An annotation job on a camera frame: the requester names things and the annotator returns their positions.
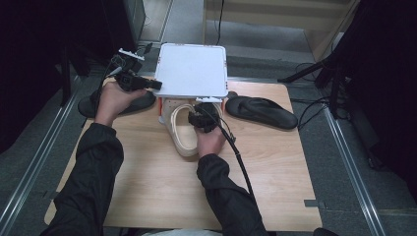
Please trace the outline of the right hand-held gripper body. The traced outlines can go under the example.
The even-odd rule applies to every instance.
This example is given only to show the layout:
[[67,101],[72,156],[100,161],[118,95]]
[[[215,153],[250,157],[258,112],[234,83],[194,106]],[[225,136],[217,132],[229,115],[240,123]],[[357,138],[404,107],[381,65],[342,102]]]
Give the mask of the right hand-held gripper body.
[[200,102],[193,105],[188,114],[188,122],[205,133],[219,126],[221,118],[218,117],[213,103],[215,102]]

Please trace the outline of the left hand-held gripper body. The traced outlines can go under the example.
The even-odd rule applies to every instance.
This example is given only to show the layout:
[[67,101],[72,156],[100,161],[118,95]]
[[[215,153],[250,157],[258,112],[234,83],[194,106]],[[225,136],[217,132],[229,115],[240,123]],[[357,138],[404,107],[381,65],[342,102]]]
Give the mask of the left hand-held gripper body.
[[116,80],[122,90],[132,91],[146,87],[146,80],[139,75],[144,60],[143,56],[123,48],[120,48],[113,56],[111,64],[115,69],[111,72],[111,77]]

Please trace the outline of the black flip-flop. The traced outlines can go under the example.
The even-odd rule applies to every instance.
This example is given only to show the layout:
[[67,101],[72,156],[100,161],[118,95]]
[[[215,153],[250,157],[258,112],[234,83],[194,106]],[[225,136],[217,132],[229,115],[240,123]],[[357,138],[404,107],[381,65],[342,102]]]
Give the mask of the black flip-flop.
[[278,129],[292,130],[298,126],[293,113],[267,98],[237,95],[226,101],[225,110],[233,117]]
[[[95,90],[91,95],[82,98],[78,104],[79,112],[87,117],[94,118],[98,106],[99,95]],[[144,96],[136,98],[132,103],[121,112],[121,115],[139,112],[151,108],[156,101],[152,92],[148,91]]]

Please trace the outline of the white shoe rack orange posts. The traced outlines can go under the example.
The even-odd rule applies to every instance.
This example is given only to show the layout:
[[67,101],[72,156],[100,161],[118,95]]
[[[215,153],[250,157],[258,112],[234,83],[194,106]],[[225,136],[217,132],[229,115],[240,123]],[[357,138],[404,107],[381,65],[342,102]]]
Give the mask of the white shoe rack orange posts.
[[168,126],[175,106],[171,99],[209,102],[221,107],[228,95],[226,50],[222,46],[164,43],[159,51],[154,78],[162,82],[159,121]]

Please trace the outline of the person's right hand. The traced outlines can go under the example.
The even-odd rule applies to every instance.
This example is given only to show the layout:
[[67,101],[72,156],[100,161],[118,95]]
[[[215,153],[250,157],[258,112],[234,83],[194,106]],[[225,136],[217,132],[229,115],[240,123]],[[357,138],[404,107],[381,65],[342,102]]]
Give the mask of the person's right hand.
[[199,157],[204,157],[208,154],[219,154],[225,144],[225,137],[223,136],[219,127],[214,128],[211,132],[205,133],[202,129],[195,129],[197,135],[197,150]]

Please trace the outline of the person's left hand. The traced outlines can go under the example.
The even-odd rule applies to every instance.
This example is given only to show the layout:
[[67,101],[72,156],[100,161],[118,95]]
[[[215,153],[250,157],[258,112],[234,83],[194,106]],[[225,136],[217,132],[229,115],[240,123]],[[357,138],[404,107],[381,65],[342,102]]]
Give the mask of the person's left hand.
[[101,91],[94,122],[111,127],[122,111],[128,108],[135,99],[146,93],[145,89],[124,91],[117,82],[106,83]]

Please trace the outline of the dark cabinet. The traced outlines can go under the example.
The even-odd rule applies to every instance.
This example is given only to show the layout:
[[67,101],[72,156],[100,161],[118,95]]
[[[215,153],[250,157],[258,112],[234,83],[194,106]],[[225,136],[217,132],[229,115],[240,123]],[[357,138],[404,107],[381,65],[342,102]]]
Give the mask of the dark cabinet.
[[136,51],[144,28],[143,0],[101,0],[112,52],[120,48]]

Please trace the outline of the black metal stand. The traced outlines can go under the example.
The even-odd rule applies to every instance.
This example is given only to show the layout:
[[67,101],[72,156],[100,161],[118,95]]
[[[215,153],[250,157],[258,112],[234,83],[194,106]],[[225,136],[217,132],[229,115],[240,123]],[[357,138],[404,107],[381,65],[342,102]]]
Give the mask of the black metal stand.
[[88,50],[85,46],[75,42],[65,42],[61,47],[61,79],[62,79],[62,100],[61,105],[68,103],[72,95],[72,83],[70,68],[73,68],[79,76],[87,77],[90,73],[88,59],[95,61],[101,66],[107,66],[109,59],[100,57],[98,54]]

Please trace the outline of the dark curtain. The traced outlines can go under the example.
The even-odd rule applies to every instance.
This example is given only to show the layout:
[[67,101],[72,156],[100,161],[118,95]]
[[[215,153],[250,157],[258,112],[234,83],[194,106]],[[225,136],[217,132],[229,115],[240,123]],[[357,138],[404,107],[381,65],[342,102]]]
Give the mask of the dark curtain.
[[0,153],[57,90],[61,47],[82,45],[96,0],[0,0]]
[[369,151],[417,202],[417,0],[361,0],[335,52],[378,138]]

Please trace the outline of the black tripod stand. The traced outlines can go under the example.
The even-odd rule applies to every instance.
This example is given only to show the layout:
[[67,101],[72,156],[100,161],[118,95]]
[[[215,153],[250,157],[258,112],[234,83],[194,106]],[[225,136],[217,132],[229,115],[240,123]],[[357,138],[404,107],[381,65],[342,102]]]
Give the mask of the black tripod stand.
[[329,111],[334,119],[339,119],[338,110],[338,93],[339,86],[343,79],[346,66],[338,52],[333,51],[325,59],[314,63],[313,65],[301,70],[284,79],[278,79],[279,83],[293,83],[307,75],[320,71],[314,80],[317,89],[324,89],[328,84],[331,84],[329,92]]

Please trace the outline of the person's grey trousers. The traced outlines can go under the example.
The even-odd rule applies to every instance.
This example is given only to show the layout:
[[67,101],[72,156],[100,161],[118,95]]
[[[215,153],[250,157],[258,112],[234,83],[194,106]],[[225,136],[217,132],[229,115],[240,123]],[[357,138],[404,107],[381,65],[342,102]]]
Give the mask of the person's grey trousers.
[[217,233],[202,229],[153,230],[141,236],[218,236]]

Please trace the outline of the black rounded object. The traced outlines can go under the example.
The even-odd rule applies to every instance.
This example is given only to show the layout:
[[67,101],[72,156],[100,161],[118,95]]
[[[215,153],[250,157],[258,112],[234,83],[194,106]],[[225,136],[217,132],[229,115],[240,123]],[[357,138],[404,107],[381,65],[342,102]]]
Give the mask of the black rounded object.
[[313,232],[313,236],[338,236],[334,232],[331,232],[330,230],[324,229],[324,228],[317,228]]

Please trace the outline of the beige wooden frame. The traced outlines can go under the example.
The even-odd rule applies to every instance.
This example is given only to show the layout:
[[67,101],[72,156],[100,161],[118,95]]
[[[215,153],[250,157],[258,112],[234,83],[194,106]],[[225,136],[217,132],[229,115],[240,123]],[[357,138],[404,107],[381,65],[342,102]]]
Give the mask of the beige wooden frame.
[[204,0],[203,23],[232,23],[302,29],[316,61],[345,31],[361,0]]

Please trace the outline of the metal floor rail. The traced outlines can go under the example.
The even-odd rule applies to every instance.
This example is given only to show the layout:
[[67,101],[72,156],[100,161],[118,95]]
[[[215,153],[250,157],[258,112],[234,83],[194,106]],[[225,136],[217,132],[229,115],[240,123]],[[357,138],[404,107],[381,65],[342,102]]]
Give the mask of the metal floor rail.
[[387,236],[379,213],[355,163],[354,156],[352,155],[351,149],[348,146],[338,121],[333,118],[328,108],[325,109],[324,114],[371,235]]
[[74,106],[85,77],[70,80],[64,104],[52,97],[17,141],[0,154],[0,236],[6,236],[25,203],[63,124]]

